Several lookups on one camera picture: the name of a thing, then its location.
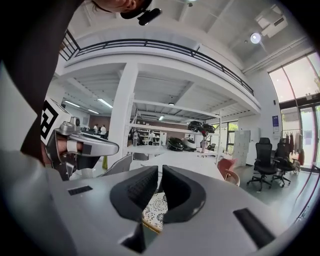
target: poster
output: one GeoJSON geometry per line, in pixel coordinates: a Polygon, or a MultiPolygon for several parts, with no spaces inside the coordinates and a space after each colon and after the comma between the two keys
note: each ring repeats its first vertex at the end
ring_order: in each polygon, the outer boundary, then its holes
{"type": "Polygon", "coordinates": [[[274,115],[272,117],[272,126],[273,126],[273,132],[279,132],[279,117],[277,115],[274,115]]]}

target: pink chair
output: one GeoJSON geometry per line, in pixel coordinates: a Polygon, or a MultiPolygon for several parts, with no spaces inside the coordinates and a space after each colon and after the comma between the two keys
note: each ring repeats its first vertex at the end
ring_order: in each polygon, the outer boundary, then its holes
{"type": "Polygon", "coordinates": [[[233,169],[237,160],[238,159],[223,158],[218,162],[217,167],[225,181],[232,182],[235,185],[240,186],[240,178],[238,174],[233,172],[233,169]]]}

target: air conditioning unit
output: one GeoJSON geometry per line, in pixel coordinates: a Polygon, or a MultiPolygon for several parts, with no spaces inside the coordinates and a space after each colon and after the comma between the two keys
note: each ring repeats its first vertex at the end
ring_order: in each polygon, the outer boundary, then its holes
{"type": "Polygon", "coordinates": [[[269,38],[279,33],[288,25],[286,17],[275,4],[271,8],[267,8],[261,12],[255,20],[263,29],[261,34],[269,38]]]}

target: railing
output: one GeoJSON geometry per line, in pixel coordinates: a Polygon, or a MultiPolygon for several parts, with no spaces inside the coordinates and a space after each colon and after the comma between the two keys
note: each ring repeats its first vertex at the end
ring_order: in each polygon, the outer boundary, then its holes
{"type": "Polygon", "coordinates": [[[180,53],[180,54],[195,58],[197,60],[200,60],[204,63],[207,63],[210,66],[222,71],[223,73],[225,73],[226,75],[234,79],[236,82],[238,82],[242,87],[244,87],[247,91],[249,91],[249,93],[254,95],[254,90],[252,90],[252,88],[245,81],[243,81],[238,75],[232,72],[229,68],[222,65],[221,63],[214,60],[213,58],[201,52],[198,52],[197,50],[193,50],[191,48],[188,48],[179,44],[153,40],[153,39],[120,39],[120,40],[100,42],[84,48],[80,48],[77,44],[77,47],[79,51],[75,55],[74,53],[72,53],[69,59],[71,59],[73,55],[74,57],[78,57],[87,53],[91,53],[91,52],[95,52],[103,49],[118,48],[118,47],[148,47],[148,48],[158,48],[158,49],[164,49],[164,50],[180,53]]]}
{"type": "Polygon", "coordinates": [[[69,32],[69,30],[66,30],[62,43],[60,44],[60,55],[62,58],[68,61],[77,51],[80,50],[81,48],[77,44],[72,34],[69,32]]]}

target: fluorescent light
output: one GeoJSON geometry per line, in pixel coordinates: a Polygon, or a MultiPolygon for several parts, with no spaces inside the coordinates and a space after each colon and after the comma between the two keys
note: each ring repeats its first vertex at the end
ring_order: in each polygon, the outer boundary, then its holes
{"type": "Polygon", "coordinates": [[[261,35],[259,33],[253,33],[250,36],[250,40],[253,44],[258,44],[261,41],[261,35]]]}
{"type": "Polygon", "coordinates": [[[104,105],[108,106],[109,108],[113,108],[113,106],[111,106],[109,103],[105,102],[102,98],[98,98],[98,101],[100,101],[101,103],[103,103],[104,105]]]}
{"type": "Polygon", "coordinates": [[[90,112],[92,112],[92,113],[95,113],[95,114],[99,114],[98,112],[93,111],[93,110],[91,110],[91,109],[88,109],[88,111],[90,111],[90,112]]]}
{"type": "Polygon", "coordinates": [[[73,106],[75,106],[75,107],[77,107],[77,108],[80,108],[80,106],[78,106],[78,105],[76,105],[76,104],[74,104],[74,103],[72,103],[72,102],[70,102],[70,101],[65,100],[64,102],[69,103],[69,104],[71,104],[71,105],[73,105],[73,106]]]}

